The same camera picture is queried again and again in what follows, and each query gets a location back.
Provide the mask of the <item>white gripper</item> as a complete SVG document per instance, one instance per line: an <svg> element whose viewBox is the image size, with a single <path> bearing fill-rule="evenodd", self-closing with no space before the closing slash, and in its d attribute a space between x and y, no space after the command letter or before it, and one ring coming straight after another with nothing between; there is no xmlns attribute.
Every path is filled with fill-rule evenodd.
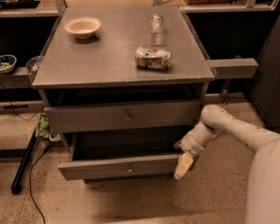
<svg viewBox="0 0 280 224"><path fill-rule="evenodd" d="M193 156L199 156L209 141L220 137L222 134L223 131L208 127L202 121L199 121L180 142L174 143L175 149L182 149L185 152L178 157L175 179L183 178L194 162Z"/></svg>

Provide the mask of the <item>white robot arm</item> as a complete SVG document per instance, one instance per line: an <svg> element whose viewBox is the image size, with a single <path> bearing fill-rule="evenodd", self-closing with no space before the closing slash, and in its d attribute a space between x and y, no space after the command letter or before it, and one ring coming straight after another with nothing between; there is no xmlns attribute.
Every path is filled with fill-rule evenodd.
<svg viewBox="0 0 280 224"><path fill-rule="evenodd" d="M223 133L254 152L246 192L245 224L280 224L280 133L239 120L219 105L204 106L198 123L175 143L183 151L175 178L183 178L207 143Z"/></svg>

